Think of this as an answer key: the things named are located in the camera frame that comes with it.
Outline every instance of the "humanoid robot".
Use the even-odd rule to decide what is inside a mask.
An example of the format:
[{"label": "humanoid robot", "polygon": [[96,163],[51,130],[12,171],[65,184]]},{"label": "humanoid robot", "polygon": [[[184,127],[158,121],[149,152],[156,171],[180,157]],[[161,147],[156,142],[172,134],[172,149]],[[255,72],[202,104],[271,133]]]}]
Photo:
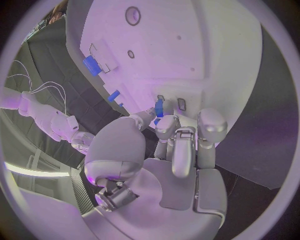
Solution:
[{"label": "humanoid robot", "polygon": [[103,187],[95,195],[101,214],[124,234],[141,239],[143,227],[149,233],[143,239],[178,239],[180,232],[184,239],[208,240],[224,223],[227,194],[215,169],[215,143],[225,138],[227,122],[216,110],[198,114],[196,161],[196,129],[181,126],[165,100],[154,158],[145,160],[141,131],[155,119],[154,107],[118,118],[94,136],[79,130],[75,116],[39,103],[30,92],[4,88],[0,100],[1,108],[32,117],[53,140],[66,140],[86,155],[88,181]]}]

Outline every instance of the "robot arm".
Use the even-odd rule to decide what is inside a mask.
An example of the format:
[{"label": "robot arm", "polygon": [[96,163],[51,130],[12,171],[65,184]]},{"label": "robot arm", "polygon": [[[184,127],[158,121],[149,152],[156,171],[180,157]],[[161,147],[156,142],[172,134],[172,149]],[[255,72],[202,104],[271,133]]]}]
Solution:
[{"label": "robot arm", "polygon": [[79,131],[75,116],[67,116],[50,105],[41,104],[34,94],[27,91],[20,93],[4,87],[0,108],[18,110],[20,115],[32,117],[36,125],[53,140],[66,140],[83,154],[87,154],[94,138],[89,132]]}]

